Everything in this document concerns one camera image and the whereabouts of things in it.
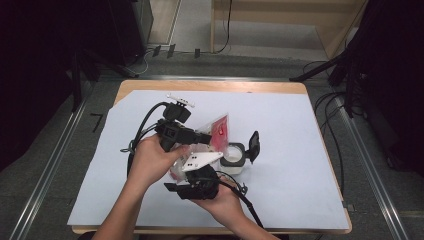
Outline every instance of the white antenna-like part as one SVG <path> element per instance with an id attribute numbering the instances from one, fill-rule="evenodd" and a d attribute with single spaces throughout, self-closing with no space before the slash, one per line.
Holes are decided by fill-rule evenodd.
<path id="1" fill-rule="evenodd" d="M 186 100 L 184 100 L 182 98 L 179 98 L 179 97 L 176 97 L 176 96 L 172 96 L 171 93 L 166 94 L 166 97 L 167 98 L 170 98 L 170 99 L 173 99 L 173 100 L 175 100 L 175 101 L 177 101 L 179 103 L 182 103 L 184 105 L 187 105 L 187 106 L 190 106 L 190 107 L 194 108 L 194 103 L 189 103 L 188 101 L 186 101 Z"/>

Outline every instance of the white paper sheet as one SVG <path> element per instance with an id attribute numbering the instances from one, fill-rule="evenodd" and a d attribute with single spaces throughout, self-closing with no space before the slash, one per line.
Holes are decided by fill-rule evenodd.
<path id="1" fill-rule="evenodd" d="M 156 103 L 169 91 L 133 91 L 109 111 L 96 153 L 86 173 L 68 225 L 100 225 L 126 179 L 126 148 Z M 230 141 L 246 148 L 255 130 L 261 152 L 253 165 L 247 161 L 236 179 L 248 187 L 266 228 L 349 229 L 327 153 L 307 95 L 178 92 L 195 102 L 184 124 L 198 128 L 229 113 Z M 152 114 L 146 126 L 162 118 L 164 108 Z M 165 175 L 151 186 L 143 200 L 137 226 L 218 227 L 207 212 L 176 193 L 168 192 Z"/>

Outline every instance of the forearm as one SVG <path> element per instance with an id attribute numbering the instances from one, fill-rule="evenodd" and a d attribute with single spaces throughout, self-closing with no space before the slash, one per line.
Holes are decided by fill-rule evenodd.
<path id="1" fill-rule="evenodd" d="M 147 188 L 137 189 L 127 182 L 111 212 L 93 239 L 132 239 L 140 205 Z"/>
<path id="2" fill-rule="evenodd" d="M 240 217 L 234 221 L 233 225 L 227 227 L 243 240 L 278 239 L 265 229 L 259 227 L 256 223 L 252 222 L 252 220 L 246 216 Z"/>

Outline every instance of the hand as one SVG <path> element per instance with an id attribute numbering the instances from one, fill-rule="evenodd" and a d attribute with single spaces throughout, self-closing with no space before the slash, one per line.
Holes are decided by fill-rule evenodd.
<path id="1" fill-rule="evenodd" d="M 160 146 L 157 134 L 144 138 L 137 145 L 128 181 L 149 187 L 161 179 L 174 162 L 187 151 L 188 146 L 180 146 L 171 152 L 165 152 Z"/>
<path id="2" fill-rule="evenodd" d="M 234 182 L 229 181 L 221 176 L 221 181 L 235 186 Z M 214 199 L 191 200 L 206 211 L 208 211 L 216 221 L 231 229 L 234 223 L 240 219 L 246 218 L 241 208 L 240 199 L 231 189 L 223 185 L 219 185 L 218 194 Z"/>

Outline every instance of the person's right hand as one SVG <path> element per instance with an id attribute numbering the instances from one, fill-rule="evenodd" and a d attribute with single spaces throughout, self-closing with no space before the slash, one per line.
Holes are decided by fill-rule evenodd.
<path id="1" fill-rule="evenodd" d="M 220 180 L 235 186 L 235 183 L 227 180 L 223 176 Z M 231 189 L 221 184 L 219 185 L 218 194 L 214 199 L 192 199 L 191 201 L 208 211 L 217 222 L 227 228 L 231 228 L 232 225 L 240 219 L 246 218 L 243 213 L 243 209 L 241 208 L 240 199 L 231 191 Z"/>

